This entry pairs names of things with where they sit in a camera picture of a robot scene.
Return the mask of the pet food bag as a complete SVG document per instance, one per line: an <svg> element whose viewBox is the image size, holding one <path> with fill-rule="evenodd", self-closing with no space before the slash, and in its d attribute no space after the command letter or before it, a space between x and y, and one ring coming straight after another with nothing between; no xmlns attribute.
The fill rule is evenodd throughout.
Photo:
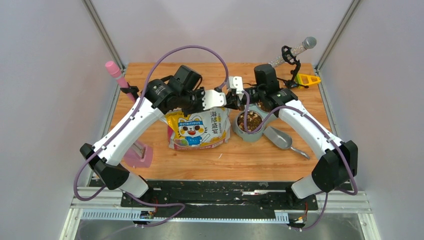
<svg viewBox="0 0 424 240"><path fill-rule="evenodd" d="M230 138L230 111L223 107L184 116L181 110L167 113L169 148L173 150L212 149Z"/></svg>

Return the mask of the metal scoop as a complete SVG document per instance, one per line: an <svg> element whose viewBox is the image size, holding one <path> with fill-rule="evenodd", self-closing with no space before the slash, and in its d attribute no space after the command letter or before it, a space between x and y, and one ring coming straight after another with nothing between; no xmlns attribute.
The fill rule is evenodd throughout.
<svg viewBox="0 0 424 240"><path fill-rule="evenodd" d="M293 139L292 137L273 127L273 126L267 126L266 129L263 131L263 134L278 148L282 150L292 150L297 154L300 154L301 156L305 157L306 159L310 160L310 156L295 147L293 147Z"/></svg>

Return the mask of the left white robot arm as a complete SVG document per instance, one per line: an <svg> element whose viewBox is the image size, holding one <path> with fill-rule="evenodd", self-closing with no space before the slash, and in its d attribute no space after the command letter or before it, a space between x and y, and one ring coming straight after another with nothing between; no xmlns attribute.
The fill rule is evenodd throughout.
<svg viewBox="0 0 424 240"><path fill-rule="evenodd" d="M203 88L196 88L202 76L186 65L174 75L154 79L144 88L131 110L103 138L85 143L80 153L90 168L110 190L120 189L133 195L140 206L149 206L153 193L147 182L121 165L125 153L153 123L176 108L192 108Z"/></svg>

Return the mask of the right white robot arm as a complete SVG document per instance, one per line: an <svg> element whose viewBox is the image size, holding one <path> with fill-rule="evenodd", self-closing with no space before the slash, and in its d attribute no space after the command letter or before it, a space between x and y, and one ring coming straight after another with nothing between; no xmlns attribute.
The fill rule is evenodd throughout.
<svg viewBox="0 0 424 240"><path fill-rule="evenodd" d="M287 123L308 144L318 162L312 172L296 182L285 195L286 204L298 209L306 197L338 190L356 195L358 187L354 180L358 166L358 146L352 141L343 141L321 123L305 108L289 88L280 87L275 68L261 64L254 68L255 85L244 88L240 76L230 76L226 85L227 108L246 113L257 102L262 103L269 113Z"/></svg>

